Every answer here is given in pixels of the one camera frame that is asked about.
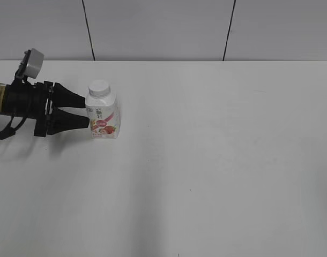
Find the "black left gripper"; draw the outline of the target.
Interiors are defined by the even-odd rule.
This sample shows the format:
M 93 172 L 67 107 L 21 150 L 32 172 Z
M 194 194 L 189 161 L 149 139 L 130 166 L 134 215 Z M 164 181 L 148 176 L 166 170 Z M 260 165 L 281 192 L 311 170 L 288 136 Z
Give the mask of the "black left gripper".
M 49 115 L 50 101 L 55 107 Z M 89 118 L 71 114 L 59 108 L 85 108 L 85 98 L 66 89 L 59 83 L 45 81 L 30 84 L 28 81 L 14 80 L 6 86 L 4 112 L 11 118 L 21 118 L 20 123 L 9 131 L 14 135 L 27 119 L 35 120 L 34 136 L 45 137 L 69 130 L 85 129 Z

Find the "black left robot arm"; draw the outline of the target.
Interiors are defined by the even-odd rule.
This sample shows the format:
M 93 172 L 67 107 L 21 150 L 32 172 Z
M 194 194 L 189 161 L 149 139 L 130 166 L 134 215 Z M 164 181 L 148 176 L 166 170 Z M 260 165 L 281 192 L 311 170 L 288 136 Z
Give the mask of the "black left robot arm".
M 0 140 L 14 136 L 27 119 L 35 120 L 35 137 L 89 126 L 88 117 L 63 111 L 64 107 L 84 109 L 85 98 L 50 81 L 32 85 L 16 79 L 10 85 L 0 83 L 0 115 L 10 117 L 0 131 Z

